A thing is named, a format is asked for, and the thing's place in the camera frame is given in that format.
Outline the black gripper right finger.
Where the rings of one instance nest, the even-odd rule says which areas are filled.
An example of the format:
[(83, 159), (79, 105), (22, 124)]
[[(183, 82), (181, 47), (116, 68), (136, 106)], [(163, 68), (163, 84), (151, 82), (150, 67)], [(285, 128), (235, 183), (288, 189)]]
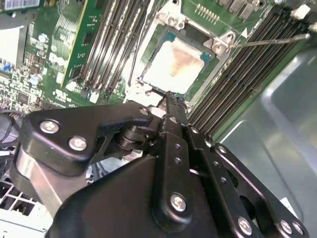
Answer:
[(188, 123), (187, 106), (178, 100), (185, 125), (197, 210), (183, 238), (307, 238), (308, 230), (224, 145), (208, 146)]

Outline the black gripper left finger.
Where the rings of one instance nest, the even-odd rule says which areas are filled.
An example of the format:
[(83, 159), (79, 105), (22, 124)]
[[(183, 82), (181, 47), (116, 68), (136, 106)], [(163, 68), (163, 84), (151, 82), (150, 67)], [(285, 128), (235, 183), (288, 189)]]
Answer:
[(35, 195), (55, 217), (73, 194), (128, 163), (159, 157), (151, 213), (158, 225), (189, 225), (193, 193), (185, 125), (178, 100), (167, 93), (157, 108), (138, 103), (37, 111), (19, 134), (14, 183)]

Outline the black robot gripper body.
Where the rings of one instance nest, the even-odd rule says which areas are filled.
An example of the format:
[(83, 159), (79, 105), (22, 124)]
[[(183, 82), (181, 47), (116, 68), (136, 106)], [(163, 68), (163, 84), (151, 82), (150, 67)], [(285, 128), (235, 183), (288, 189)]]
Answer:
[(59, 208), (48, 238), (217, 238), (214, 218), (199, 175), (190, 174), (192, 222), (183, 231), (160, 228), (151, 213), (159, 157), (128, 163), (81, 189)]

